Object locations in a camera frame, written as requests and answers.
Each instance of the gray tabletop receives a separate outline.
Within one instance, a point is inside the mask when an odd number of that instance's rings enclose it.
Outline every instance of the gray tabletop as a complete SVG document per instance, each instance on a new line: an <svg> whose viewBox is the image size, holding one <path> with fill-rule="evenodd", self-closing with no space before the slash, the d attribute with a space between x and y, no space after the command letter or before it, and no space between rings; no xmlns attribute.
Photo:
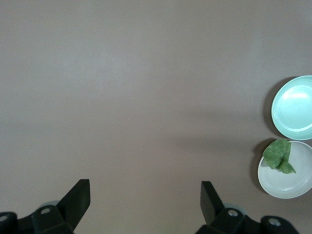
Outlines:
<svg viewBox="0 0 312 234"><path fill-rule="evenodd" d="M0 211L90 179L77 234L192 234L200 183L312 229L312 191L265 193L271 103L312 73L312 1L0 1Z"/></svg>

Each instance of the plate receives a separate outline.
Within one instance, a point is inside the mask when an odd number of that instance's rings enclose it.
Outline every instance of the plate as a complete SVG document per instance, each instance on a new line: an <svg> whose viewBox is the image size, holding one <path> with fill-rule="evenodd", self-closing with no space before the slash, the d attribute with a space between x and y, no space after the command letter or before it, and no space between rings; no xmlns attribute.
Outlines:
<svg viewBox="0 0 312 234"><path fill-rule="evenodd" d="M258 166L258 178L262 188L278 198L294 198L312 188L312 147L300 141L291 142L289 163L296 173L284 174L271 169L263 160Z"/></svg>
<svg viewBox="0 0 312 234"><path fill-rule="evenodd" d="M278 131L290 139L312 138L312 76L292 79L277 92L272 120Z"/></svg>

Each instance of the leaf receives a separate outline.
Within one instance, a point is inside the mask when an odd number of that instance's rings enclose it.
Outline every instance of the leaf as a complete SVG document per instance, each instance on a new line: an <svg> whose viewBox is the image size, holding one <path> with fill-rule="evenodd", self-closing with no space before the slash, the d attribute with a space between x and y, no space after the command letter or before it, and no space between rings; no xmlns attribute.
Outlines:
<svg viewBox="0 0 312 234"><path fill-rule="evenodd" d="M282 160L288 162L290 152L291 143L286 139L277 139L264 150L264 161L269 167L274 169Z"/></svg>
<svg viewBox="0 0 312 234"><path fill-rule="evenodd" d="M288 162L291 145L286 139L277 139L264 150L264 161L269 167L272 169L276 168L282 173L296 173L293 166Z"/></svg>
<svg viewBox="0 0 312 234"><path fill-rule="evenodd" d="M282 173L289 174L289 173L296 173L295 169L293 166L286 161L282 161L280 165L277 167L278 170L280 170Z"/></svg>

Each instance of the white plate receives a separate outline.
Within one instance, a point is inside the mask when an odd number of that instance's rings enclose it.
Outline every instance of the white plate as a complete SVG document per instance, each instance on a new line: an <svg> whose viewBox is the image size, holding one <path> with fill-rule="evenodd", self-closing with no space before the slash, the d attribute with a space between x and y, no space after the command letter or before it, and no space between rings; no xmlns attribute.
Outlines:
<svg viewBox="0 0 312 234"><path fill-rule="evenodd" d="M258 178L263 189L278 198L301 196L312 188L312 147L300 141L290 141L289 163L295 173L284 174L271 169L263 160L258 166Z"/></svg>

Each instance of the mint green plate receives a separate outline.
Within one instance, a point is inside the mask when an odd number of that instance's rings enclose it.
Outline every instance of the mint green plate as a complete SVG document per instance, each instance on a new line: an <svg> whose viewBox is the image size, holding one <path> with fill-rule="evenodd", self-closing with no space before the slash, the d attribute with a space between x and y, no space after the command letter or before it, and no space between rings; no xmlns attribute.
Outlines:
<svg viewBox="0 0 312 234"><path fill-rule="evenodd" d="M312 138L312 76L292 79L277 92L272 120L278 131L290 139Z"/></svg>

